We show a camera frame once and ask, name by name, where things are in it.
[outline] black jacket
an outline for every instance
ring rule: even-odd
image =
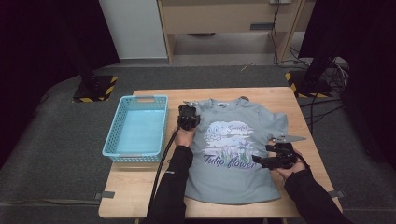
[[[188,147],[176,147],[148,216],[143,219],[142,224],[184,223],[184,192],[191,164],[191,150]],[[338,210],[328,192],[315,181],[309,171],[304,170],[289,176],[285,189],[307,223],[352,223]]]

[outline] yellow and black hazard tape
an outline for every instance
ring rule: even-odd
[[[95,101],[107,101],[108,98],[110,98],[111,92],[114,90],[114,86],[116,85],[117,78],[113,77],[111,79],[111,82],[108,85],[106,95],[100,96],[100,97],[79,97],[79,98],[74,98],[73,102],[74,103],[89,103],[89,102],[95,102]]]
[[[287,73],[285,75],[286,80],[289,83],[289,87],[291,88],[291,90],[294,92],[295,97],[298,98],[308,98],[308,97],[320,97],[320,98],[324,98],[324,97],[332,97],[332,94],[330,92],[310,92],[310,93],[301,93],[299,92],[297,86],[295,85],[295,83],[293,82],[293,80],[291,79],[291,75],[290,73]]]

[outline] t-shirt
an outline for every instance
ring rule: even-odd
[[[251,156],[268,157],[265,145],[287,134],[283,113],[239,98],[195,103],[201,122],[191,150],[192,166],[185,195],[206,203],[243,204],[279,199],[268,169]]]

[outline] blue plastic basket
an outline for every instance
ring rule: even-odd
[[[121,97],[103,155],[113,162],[160,161],[167,115],[166,95]]]

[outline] wooden desk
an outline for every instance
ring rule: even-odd
[[[189,90],[153,90],[136,91],[134,95],[166,94],[169,97],[168,125],[165,144],[169,141],[172,131],[177,125],[178,106],[183,100],[194,101],[204,99],[233,100],[246,96],[251,102],[260,103],[272,112],[283,112],[289,120],[289,134],[305,136],[306,140],[293,145],[303,153],[311,165],[315,179],[326,190],[333,190],[332,183],[323,166],[315,143],[308,131],[303,114],[290,88],[233,88],[233,89],[189,89]],[[173,155],[174,146],[168,153]],[[121,164],[113,163],[105,191],[114,191],[112,199],[102,199],[99,207],[101,217],[145,217],[149,205],[149,197],[158,165],[155,164]],[[298,217],[294,202],[283,188],[283,179],[272,172],[281,199],[268,203],[252,203],[246,205],[223,205],[200,203],[185,198],[187,205],[186,217]]]
[[[315,0],[281,4],[276,16],[276,53],[282,61],[295,31],[305,31]],[[270,0],[158,0],[169,62],[177,34],[271,32],[276,5]],[[266,28],[253,30],[252,23]]]

